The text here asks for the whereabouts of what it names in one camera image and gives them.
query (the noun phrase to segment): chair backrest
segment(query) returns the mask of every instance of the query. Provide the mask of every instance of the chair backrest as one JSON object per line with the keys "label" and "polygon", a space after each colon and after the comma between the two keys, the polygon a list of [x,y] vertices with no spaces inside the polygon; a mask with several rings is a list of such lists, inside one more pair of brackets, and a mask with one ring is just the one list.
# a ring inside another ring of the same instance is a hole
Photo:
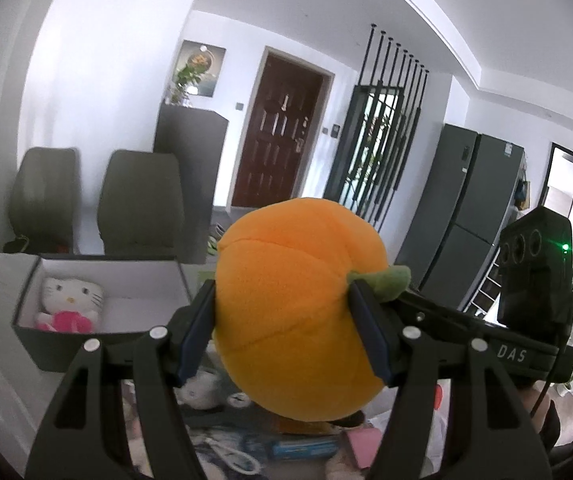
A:
{"label": "chair backrest", "polygon": [[15,234],[73,246],[79,187],[73,148],[28,150],[10,196],[9,220]]}
{"label": "chair backrest", "polygon": [[113,153],[98,207],[106,254],[174,254],[183,218],[180,170],[173,155]]}

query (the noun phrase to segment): white cable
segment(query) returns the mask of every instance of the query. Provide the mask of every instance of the white cable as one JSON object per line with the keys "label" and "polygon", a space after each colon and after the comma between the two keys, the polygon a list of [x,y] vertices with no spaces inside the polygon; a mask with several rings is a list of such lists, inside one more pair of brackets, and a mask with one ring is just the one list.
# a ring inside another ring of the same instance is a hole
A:
{"label": "white cable", "polygon": [[[239,449],[233,449],[231,447],[225,446],[224,444],[218,442],[217,440],[207,437],[204,440],[205,443],[211,446],[211,449],[215,452],[215,454],[220,457],[225,464],[227,464],[231,469],[234,471],[248,476],[259,475],[262,471],[262,464],[253,458],[250,454],[245,453],[244,451],[240,451]],[[243,457],[244,460],[248,461],[249,464],[252,466],[251,470],[242,469],[238,466],[232,459],[231,455],[237,455]]]}

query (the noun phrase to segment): black box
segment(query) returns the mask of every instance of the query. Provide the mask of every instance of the black box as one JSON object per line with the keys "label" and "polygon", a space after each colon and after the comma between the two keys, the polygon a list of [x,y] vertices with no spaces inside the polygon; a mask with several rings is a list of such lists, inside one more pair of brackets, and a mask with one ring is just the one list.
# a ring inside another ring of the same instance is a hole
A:
{"label": "black box", "polygon": [[[93,282],[104,290],[99,327],[93,334],[46,332],[35,328],[42,312],[47,277]],[[190,303],[186,281],[174,259],[107,259],[106,256],[44,256],[36,261],[16,305],[13,330],[41,370],[65,372],[87,339],[114,344],[131,341]]]}

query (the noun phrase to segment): hello kitty plush toy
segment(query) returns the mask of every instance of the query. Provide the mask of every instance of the hello kitty plush toy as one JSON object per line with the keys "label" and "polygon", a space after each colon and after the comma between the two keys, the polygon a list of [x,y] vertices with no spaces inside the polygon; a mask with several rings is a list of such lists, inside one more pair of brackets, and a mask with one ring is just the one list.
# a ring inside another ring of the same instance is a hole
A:
{"label": "hello kitty plush toy", "polygon": [[89,334],[100,320],[104,293],[100,285],[81,280],[47,278],[42,286],[42,306],[36,328],[49,332]]}

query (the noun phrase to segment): gray refrigerator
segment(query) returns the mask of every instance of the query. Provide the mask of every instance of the gray refrigerator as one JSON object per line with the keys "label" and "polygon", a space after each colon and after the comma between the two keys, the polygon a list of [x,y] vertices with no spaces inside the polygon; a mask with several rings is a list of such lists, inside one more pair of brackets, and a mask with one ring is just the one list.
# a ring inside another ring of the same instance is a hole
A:
{"label": "gray refrigerator", "polygon": [[411,268],[422,296],[463,308],[491,264],[515,212],[524,150],[446,124],[416,214],[396,263]]}

